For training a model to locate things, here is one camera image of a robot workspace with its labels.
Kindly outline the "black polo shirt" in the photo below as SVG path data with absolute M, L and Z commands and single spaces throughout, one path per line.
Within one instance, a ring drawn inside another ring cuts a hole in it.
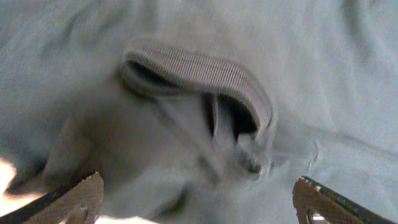
M 2 1 L 1 158 L 123 220 L 296 223 L 307 175 L 396 222 L 397 2 Z

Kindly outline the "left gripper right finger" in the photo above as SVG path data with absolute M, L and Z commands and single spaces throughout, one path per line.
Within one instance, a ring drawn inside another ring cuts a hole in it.
M 307 176 L 299 177 L 292 194 L 300 224 L 395 224 Z

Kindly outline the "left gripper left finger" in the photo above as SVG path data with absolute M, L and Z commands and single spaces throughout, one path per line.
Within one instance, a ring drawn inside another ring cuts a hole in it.
M 94 223 L 103 196 L 103 179 L 95 172 L 3 215 L 1 224 Z

